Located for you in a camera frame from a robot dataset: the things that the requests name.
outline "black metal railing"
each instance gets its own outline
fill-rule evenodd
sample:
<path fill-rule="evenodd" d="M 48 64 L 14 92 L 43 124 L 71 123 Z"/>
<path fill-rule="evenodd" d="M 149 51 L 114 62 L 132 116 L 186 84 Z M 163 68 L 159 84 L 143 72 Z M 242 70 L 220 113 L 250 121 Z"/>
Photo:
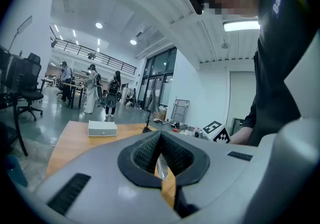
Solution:
<path fill-rule="evenodd" d="M 126 72 L 126 73 L 129 73 L 129 74 L 134 75 L 136 72 L 135 71 L 136 67 L 129 65 L 125 62 L 122 62 L 118 59 L 115 59 L 113 57 L 102 54 L 100 52 L 89 49 L 87 47 L 80 46 L 80 45 L 74 44 L 72 42 L 63 41 L 58 38 L 55 38 L 54 41 L 56 43 L 52 44 L 52 45 L 54 45 L 55 49 L 69 52 L 71 54 L 75 54 L 77 56 L 81 56 L 84 58 L 89 58 L 91 60 L 94 60 L 96 62 L 100 62 L 100 63 L 105 64 L 107 66 L 114 67 L 116 69 L 119 69 L 119 70 Z"/>

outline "ceiling light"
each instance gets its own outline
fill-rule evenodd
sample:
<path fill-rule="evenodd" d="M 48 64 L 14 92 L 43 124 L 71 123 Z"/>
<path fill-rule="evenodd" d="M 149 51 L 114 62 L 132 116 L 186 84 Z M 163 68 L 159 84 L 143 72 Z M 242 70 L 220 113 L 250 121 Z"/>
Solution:
<path fill-rule="evenodd" d="M 100 23 L 96 23 L 95 26 L 96 26 L 97 28 L 99 28 L 99 29 L 102 28 L 102 24 L 100 24 Z"/>
<path fill-rule="evenodd" d="M 232 21 L 224 22 L 223 28 L 225 32 L 260 29 L 258 21 Z"/>

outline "office chair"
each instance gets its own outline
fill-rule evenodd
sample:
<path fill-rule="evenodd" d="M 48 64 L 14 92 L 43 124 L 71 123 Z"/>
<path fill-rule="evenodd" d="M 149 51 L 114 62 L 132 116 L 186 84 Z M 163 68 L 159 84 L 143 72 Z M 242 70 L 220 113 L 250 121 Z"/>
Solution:
<path fill-rule="evenodd" d="M 34 121 L 37 120 L 33 111 L 40 112 L 40 115 L 43 114 L 43 111 L 37 108 L 32 107 L 32 101 L 40 100 L 43 98 L 43 94 L 37 90 L 38 85 L 38 76 L 41 70 L 40 57 L 30 53 L 28 58 L 23 59 L 23 75 L 20 80 L 19 93 L 21 97 L 25 98 L 28 102 L 27 106 L 19 106 L 18 109 L 21 109 L 18 112 L 22 114 L 26 111 L 30 112 L 33 115 Z"/>

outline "gray floor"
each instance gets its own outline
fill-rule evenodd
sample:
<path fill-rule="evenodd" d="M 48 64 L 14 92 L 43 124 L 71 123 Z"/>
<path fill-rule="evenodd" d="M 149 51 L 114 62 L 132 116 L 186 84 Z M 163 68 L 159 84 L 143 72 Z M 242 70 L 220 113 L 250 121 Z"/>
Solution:
<path fill-rule="evenodd" d="M 117 104 L 114 118 L 109 117 L 106 120 L 105 110 L 103 107 L 98 107 L 98 104 L 92 114 L 84 114 L 83 106 L 81 109 L 71 109 L 67 103 L 59 101 L 60 95 L 57 97 L 57 92 L 58 90 L 56 89 L 45 88 L 42 102 L 33 103 L 33 107 L 44 111 L 43 116 L 40 116 L 39 112 L 35 112 L 36 122 L 28 112 L 19 116 L 21 135 L 29 156 L 24 156 L 18 141 L 12 145 L 10 154 L 18 158 L 28 180 L 28 189 L 30 191 L 34 191 L 43 181 L 54 147 L 69 121 L 114 121 L 116 124 L 130 124 L 145 123 L 148 116 L 148 113 L 144 110 Z M 74 106 L 78 106 L 78 100 L 75 97 Z M 26 104 L 23 101 L 19 102 L 19 105 Z M 11 108 L 0 110 L 0 121 L 15 127 Z M 171 130 L 168 125 L 160 125 L 154 122 L 150 124 L 157 130 Z"/>

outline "small black stand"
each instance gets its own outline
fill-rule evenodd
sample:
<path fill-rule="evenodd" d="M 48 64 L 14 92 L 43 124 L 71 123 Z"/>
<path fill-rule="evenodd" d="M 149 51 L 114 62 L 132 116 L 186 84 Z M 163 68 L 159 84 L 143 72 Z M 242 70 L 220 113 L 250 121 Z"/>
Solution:
<path fill-rule="evenodd" d="M 147 119 L 147 121 L 146 121 L 146 127 L 144 127 L 143 128 L 143 131 L 142 131 L 142 133 L 146 133 L 146 132 L 150 132 L 150 131 L 152 131 L 152 130 L 150 130 L 149 128 L 148 128 L 148 126 L 149 126 L 149 123 L 150 123 L 150 115 L 151 115 L 151 112 L 150 111 L 148 111 L 149 112 L 149 115 L 148 115 L 148 119 Z"/>

